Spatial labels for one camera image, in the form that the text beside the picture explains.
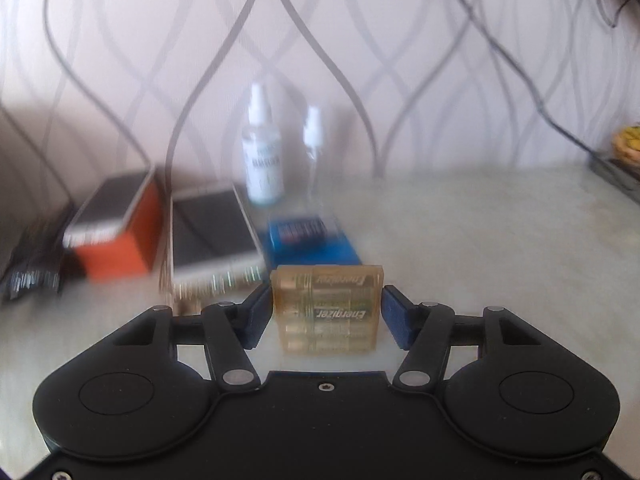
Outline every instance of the bottle label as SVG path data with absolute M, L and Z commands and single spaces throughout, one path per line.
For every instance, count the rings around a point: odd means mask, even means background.
M 284 192 L 282 146 L 279 141 L 244 140 L 246 189 L 252 202 L 274 202 Z

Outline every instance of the wallpaper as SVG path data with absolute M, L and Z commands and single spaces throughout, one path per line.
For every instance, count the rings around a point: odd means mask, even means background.
M 558 128 L 600 148 L 638 118 L 638 18 L 635 0 L 0 0 L 0 208 L 19 221 L 147 164 L 174 189 L 241 181 L 256 80 L 289 181 L 308 104 L 336 179 L 583 160 Z

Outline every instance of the circular pad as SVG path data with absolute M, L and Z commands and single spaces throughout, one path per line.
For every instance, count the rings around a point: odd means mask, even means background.
M 536 459 L 602 448 L 620 412 L 605 376 L 562 348 L 540 346 L 461 368 L 447 382 L 444 406 L 478 444 Z
M 520 372 L 500 383 L 502 400 L 525 413 L 553 413 L 574 400 L 574 389 L 558 376 L 545 372 Z
M 80 390 L 80 402 L 99 415 L 124 415 L 145 406 L 154 386 L 141 375 L 118 372 L 88 380 Z

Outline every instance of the screw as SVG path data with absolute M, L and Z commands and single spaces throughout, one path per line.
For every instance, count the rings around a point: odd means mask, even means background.
M 243 384 L 249 384 L 254 380 L 254 375 L 249 370 L 242 370 L 238 368 L 237 370 L 229 370 L 222 376 L 222 380 L 225 381 L 226 384 L 231 384 L 232 386 L 242 386 Z
M 400 374 L 400 382 L 405 386 L 424 386 L 429 384 L 431 378 L 429 374 L 421 372 L 420 370 L 409 370 Z

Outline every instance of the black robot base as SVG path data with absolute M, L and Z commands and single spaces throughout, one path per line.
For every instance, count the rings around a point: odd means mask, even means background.
M 33 415 L 51 454 L 26 480 L 622 480 L 602 453 L 620 402 L 609 380 L 509 310 L 456 316 L 383 290 L 408 350 L 382 372 L 271 372 L 244 349 L 271 290 L 174 317 L 156 306 L 53 372 Z M 178 362 L 203 345 L 212 380 Z M 444 380 L 449 351 L 478 360 Z

